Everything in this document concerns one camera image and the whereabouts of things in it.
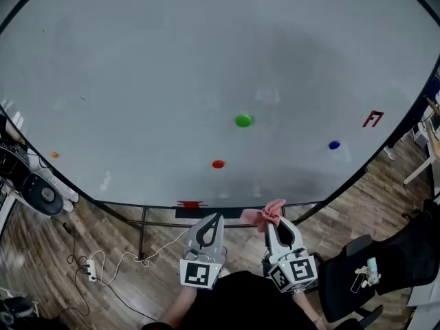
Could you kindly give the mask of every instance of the red marking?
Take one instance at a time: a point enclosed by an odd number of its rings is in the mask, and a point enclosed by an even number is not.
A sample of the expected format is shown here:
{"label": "red marking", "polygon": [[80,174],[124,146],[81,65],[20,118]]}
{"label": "red marking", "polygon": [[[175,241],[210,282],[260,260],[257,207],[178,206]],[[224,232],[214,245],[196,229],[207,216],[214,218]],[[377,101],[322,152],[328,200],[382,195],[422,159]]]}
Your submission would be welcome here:
{"label": "red marking", "polygon": [[364,126],[362,126],[362,127],[366,127],[367,124],[368,124],[371,120],[374,120],[374,117],[377,116],[376,121],[373,123],[373,126],[371,126],[371,127],[375,127],[376,124],[380,121],[380,119],[382,118],[383,115],[384,115],[384,113],[381,113],[380,111],[373,110],[373,111],[370,113],[370,115],[368,116],[368,118],[366,119],[366,121],[365,121],[365,123],[364,123]]}
{"label": "red marking", "polygon": [[225,166],[225,162],[223,160],[214,160],[212,162],[213,168],[223,168]]}
{"label": "red marking", "polygon": [[177,201],[178,206],[183,206],[184,208],[197,209],[201,206],[208,206],[208,204],[200,204],[202,201]]}

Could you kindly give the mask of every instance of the white cable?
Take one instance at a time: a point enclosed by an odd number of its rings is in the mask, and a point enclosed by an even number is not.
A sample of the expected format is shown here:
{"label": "white cable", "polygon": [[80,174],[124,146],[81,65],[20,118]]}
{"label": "white cable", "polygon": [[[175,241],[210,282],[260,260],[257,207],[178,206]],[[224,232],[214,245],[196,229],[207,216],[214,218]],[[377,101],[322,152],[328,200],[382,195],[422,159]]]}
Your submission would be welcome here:
{"label": "white cable", "polygon": [[[133,253],[131,253],[131,252],[125,252],[125,253],[122,255],[121,259],[119,260],[118,265],[116,266],[115,274],[113,275],[113,278],[112,278],[109,282],[105,281],[105,283],[109,285],[109,284],[110,284],[110,283],[116,278],[116,276],[118,275],[119,266],[121,265],[122,259],[124,259],[124,257],[125,257],[126,254],[131,254],[132,256],[134,256],[133,261],[134,261],[135,263],[141,263],[143,267],[149,267],[149,266],[150,266],[150,261],[149,261],[148,259],[153,258],[153,257],[156,256],[157,253],[159,253],[161,250],[163,250],[164,248],[166,248],[166,247],[168,247],[169,245],[173,244],[174,242],[177,242],[177,241],[180,239],[180,237],[182,237],[185,233],[187,233],[188,230],[189,230],[189,229],[186,229],[185,231],[183,231],[183,232],[182,232],[182,233],[181,233],[181,234],[180,234],[180,235],[179,235],[174,241],[172,241],[172,242],[170,242],[170,243],[167,243],[165,246],[161,247],[161,248],[160,248],[156,253],[154,253],[152,256],[148,256],[148,257],[146,257],[145,259],[139,260],[139,257],[138,257],[136,254],[133,254]],[[98,252],[102,252],[102,253],[104,254],[104,261],[102,262],[102,268],[101,268],[101,280],[103,281],[103,280],[104,280],[104,278],[103,278],[103,273],[104,273],[105,253],[104,253],[102,250],[98,250],[98,251],[94,252],[94,253],[90,256],[89,260],[91,260],[91,259],[95,256],[95,254],[98,253]]]}

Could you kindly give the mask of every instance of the metal frame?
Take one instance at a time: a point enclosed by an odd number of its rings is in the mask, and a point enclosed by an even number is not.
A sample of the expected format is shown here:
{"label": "metal frame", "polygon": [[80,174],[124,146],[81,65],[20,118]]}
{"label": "metal frame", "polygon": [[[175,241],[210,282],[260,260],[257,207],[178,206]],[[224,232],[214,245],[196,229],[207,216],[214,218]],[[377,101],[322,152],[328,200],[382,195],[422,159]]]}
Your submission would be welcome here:
{"label": "metal frame", "polygon": [[[5,30],[5,28],[8,26],[8,24],[13,20],[13,18],[17,15],[17,13],[20,11],[20,9],[28,2],[29,0],[19,0],[19,2],[13,7],[13,9],[10,11],[10,13],[7,15],[4,21],[0,24],[0,34]],[[436,14],[436,12],[429,6],[429,4],[425,0],[417,0],[424,8],[425,10],[430,14],[430,16],[439,24],[440,26],[440,17]],[[408,113],[410,113],[414,108],[415,105],[419,102],[419,100],[422,98],[422,96],[425,93],[426,87],[428,86],[431,78],[434,76],[437,68],[440,65],[440,56],[437,59],[437,62],[431,72],[430,77],[427,79],[425,86],[423,87],[421,93],[417,97],[415,103],[412,105]],[[4,111],[3,107],[0,106],[0,111],[3,112],[3,114],[6,116],[7,119],[11,122],[12,126],[17,130],[18,133],[21,134],[20,130],[17,129],[17,127],[14,125],[14,123],[11,121],[7,113]],[[365,172],[367,171],[366,167],[370,164],[371,161],[377,156],[377,154],[386,146],[386,142],[388,141],[389,137],[383,143],[381,147],[373,154],[373,156],[363,165],[353,176],[351,176],[339,189],[337,189],[333,194],[331,194],[329,197],[324,199],[323,201],[316,202],[316,205],[308,210],[305,214],[303,214],[301,217],[299,217],[296,220],[291,221],[292,223],[298,225],[299,223],[302,223],[303,221],[307,220],[308,218],[315,215],[317,212],[319,212],[321,209],[323,209],[325,206],[329,205],[335,198],[339,197],[343,192],[345,192],[349,187],[351,187],[358,179],[360,179]],[[39,155],[39,157],[43,158],[43,156],[26,140],[27,145],[36,153]],[[142,256],[142,244],[143,244],[143,238],[144,238],[144,231],[145,226],[163,226],[163,227],[169,227],[169,228],[190,228],[191,224],[179,224],[179,223],[158,223],[153,221],[147,221],[146,216],[149,208],[165,208],[165,207],[154,207],[154,206],[142,206],[142,218],[141,220],[131,220],[123,217],[120,213],[116,212],[114,209],[108,207],[108,205],[103,201],[97,201],[87,195],[85,192],[80,190],[78,187],[76,187],[74,184],[72,184],[66,177],[64,177],[59,171],[57,171],[53,166],[50,166],[54,175],[59,178],[63,183],[67,184],[69,187],[74,189],[77,193],[80,193],[85,199],[90,201],[95,206],[101,208],[106,213],[111,215],[112,217],[115,217],[116,219],[126,223],[127,225],[130,225],[131,227],[135,228],[136,230],[140,231],[140,241],[139,241],[139,257]],[[251,228],[255,227],[254,225],[250,224],[243,224],[243,225],[225,225],[225,228]]]}

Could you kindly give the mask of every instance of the whiteboard frame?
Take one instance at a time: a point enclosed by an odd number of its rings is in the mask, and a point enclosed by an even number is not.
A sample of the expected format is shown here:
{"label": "whiteboard frame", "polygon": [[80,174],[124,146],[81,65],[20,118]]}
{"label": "whiteboard frame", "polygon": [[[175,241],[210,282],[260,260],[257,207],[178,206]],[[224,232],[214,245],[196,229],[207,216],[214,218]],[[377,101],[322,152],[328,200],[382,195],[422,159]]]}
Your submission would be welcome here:
{"label": "whiteboard frame", "polygon": [[[0,24],[0,34],[7,28],[8,24],[13,20],[15,15],[20,11],[20,9],[25,6],[25,4],[29,0],[19,0],[17,4],[13,7],[13,9],[8,13],[6,18],[1,22]],[[429,5],[429,3],[426,0],[417,0],[421,4],[421,6],[426,10],[426,12],[437,22],[437,24],[440,26],[440,16],[434,11],[434,9]],[[429,78],[427,79],[421,93],[417,97],[416,101],[412,104],[411,108],[406,113],[405,117],[415,108],[415,105],[420,101],[420,99],[423,97],[426,88],[434,76],[437,69],[440,67],[440,55],[437,58],[437,61],[435,63],[435,66],[433,70],[431,71],[431,74]],[[44,160],[45,158],[37,151],[37,149],[32,146],[32,144],[26,140],[25,136],[20,132],[20,130],[15,126],[13,121],[11,121],[10,116],[6,113],[6,111],[3,109],[3,107],[0,105],[0,111],[6,116],[6,118],[11,122],[12,126],[16,129],[18,133],[20,133],[21,137],[25,139],[28,146],[37,153],[40,157],[42,157]],[[404,118],[401,120],[399,125],[396,127],[396,129],[402,124]],[[295,203],[295,204],[287,204],[286,206],[303,206],[303,205],[309,205],[309,204],[315,204],[315,206],[311,209],[309,209],[306,213],[304,213],[301,217],[299,217],[296,220],[293,220],[292,223],[295,223],[298,225],[299,223],[305,221],[306,219],[310,218],[312,215],[319,212],[322,208],[330,204],[335,198],[339,197],[343,192],[345,192],[348,188],[350,188],[354,183],[360,179],[365,172],[367,171],[367,166],[377,157],[377,155],[380,153],[380,151],[386,146],[387,141],[389,138],[394,134],[395,130],[391,133],[391,135],[386,139],[385,143],[381,145],[378,150],[373,154],[372,157],[358,170],[356,171],[347,181],[339,187],[334,193],[332,193],[330,196],[328,196],[326,199],[322,201],[313,201],[313,202],[304,202],[304,203]],[[150,226],[164,226],[164,227],[177,227],[177,228],[189,228],[193,225],[191,224],[177,224],[177,223],[156,223],[152,221],[145,221],[146,218],[146,209],[148,208],[162,208],[162,209],[182,209],[180,206],[143,206],[143,205],[137,205],[137,204],[129,204],[129,203],[118,203],[118,202],[112,202],[112,201],[99,201],[96,199],[93,199],[90,197],[87,193],[83,192],[81,189],[79,189],[76,185],[74,185],[72,182],[70,182],[64,175],[62,175],[58,170],[56,170],[52,165],[49,164],[47,160],[45,160],[47,165],[50,166],[50,168],[53,171],[53,174],[59,178],[63,183],[67,184],[70,188],[74,189],[76,192],[80,193],[85,199],[96,205],[97,207],[101,208],[105,212],[109,213],[113,217],[129,224],[130,226],[134,227],[136,230],[139,230],[141,232],[141,236],[143,235],[144,226],[150,225]],[[115,205],[121,205],[121,206],[135,206],[135,207],[141,207],[144,208],[144,212],[142,214],[142,220],[130,220],[122,215],[120,215],[118,212],[116,212],[114,209],[108,207],[107,204],[115,204]],[[208,215],[212,213],[213,210],[217,212],[222,212],[225,210],[230,209],[237,209],[237,208],[199,208],[197,209],[199,214],[199,217],[202,218],[205,215]],[[225,228],[248,228],[248,227],[254,227],[254,225],[226,225]]]}

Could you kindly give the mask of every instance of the black chair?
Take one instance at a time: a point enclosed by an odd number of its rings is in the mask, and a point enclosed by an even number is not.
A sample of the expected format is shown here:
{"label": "black chair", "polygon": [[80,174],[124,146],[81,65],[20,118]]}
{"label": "black chair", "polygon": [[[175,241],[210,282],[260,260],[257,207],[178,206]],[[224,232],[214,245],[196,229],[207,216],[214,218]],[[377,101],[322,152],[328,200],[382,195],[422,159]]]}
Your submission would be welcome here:
{"label": "black chair", "polygon": [[[382,306],[367,311],[362,306],[374,297],[403,289],[427,285],[439,271],[439,241],[436,236],[437,218],[423,211],[394,236],[385,241],[373,241],[361,236],[350,242],[341,253],[321,264],[318,289],[325,318],[335,322],[353,312],[364,316],[358,322],[350,319],[336,329],[364,329],[382,313]],[[375,257],[382,275],[378,285],[362,289],[355,284],[355,270],[366,266]]]}
{"label": "black chair", "polygon": [[28,154],[17,144],[0,139],[0,177],[33,209],[54,216],[63,211],[63,197],[45,178],[31,172]]}

